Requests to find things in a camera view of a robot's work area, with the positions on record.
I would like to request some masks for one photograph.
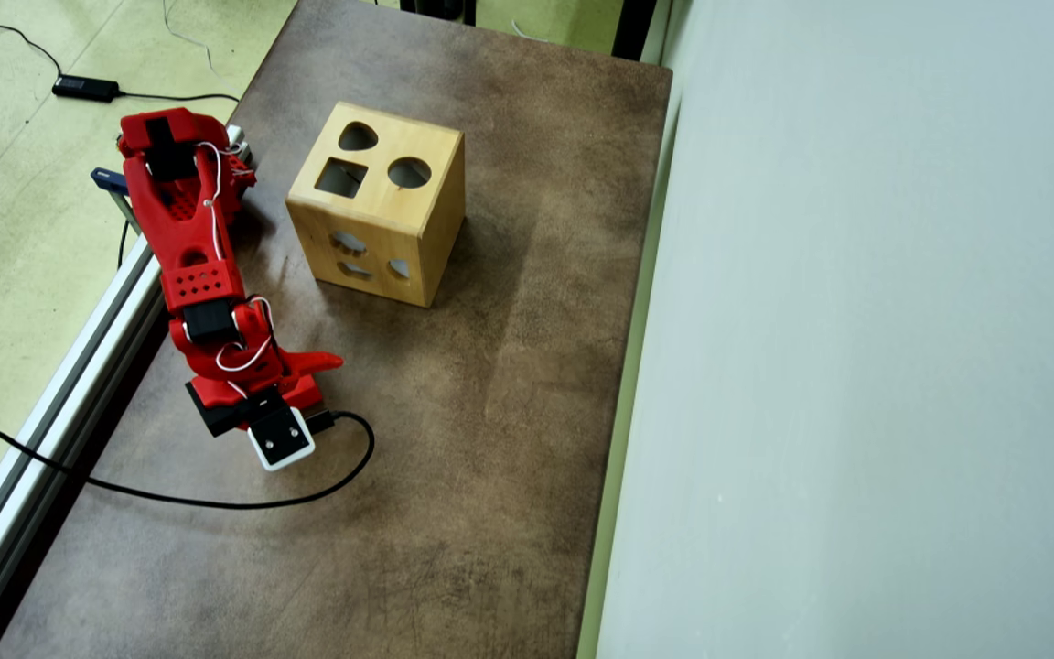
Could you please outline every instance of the black power adapter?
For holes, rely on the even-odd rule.
[[[59,76],[52,86],[52,94],[71,96],[73,99],[99,100],[100,103],[112,103],[117,96],[122,96],[121,84],[116,80],[81,78],[79,75]]]

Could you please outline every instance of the white panel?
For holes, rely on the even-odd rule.
[[[1054,656],[1054,3],[690,14],[600,656]]]

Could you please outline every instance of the wooden shape sorter box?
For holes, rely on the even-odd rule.
[[[315,278],[428,308],[466,214],[463,134],[337,103],[288,212]]]

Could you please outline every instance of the floor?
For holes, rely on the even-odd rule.
[[[135,93],[241,92],[295,0],[173,0],[173,37],[158,0],[0,0],[0,24],[20,26],[69,73],[119,80]],[[385,0],[396,8],[397,0]],[[477,24],[607,53],[621,0],[480,0]],[[56,99],[54,65],[0,31],[0,429],[16,431],[113,278],[121,214],[89,178],[120,169],[122,116],[172,108]],[[225,120],[229,100],[184,103]],[[0,461],[4,446],[0,443]]]

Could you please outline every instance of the table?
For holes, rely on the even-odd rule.
[[[300,508],[85,490],[0,656],[571,656],[669,71],[372,5],[304,0],[232,117],[259,183],[235,243],[280,345],[346,357],[364,473]],[[338,100],[466,133],[468,217],[431,309],[311,278],[284,198]],[[94,476],[260,501],[331,483],[364,434],[264,471],[213,439],[160,347]]]

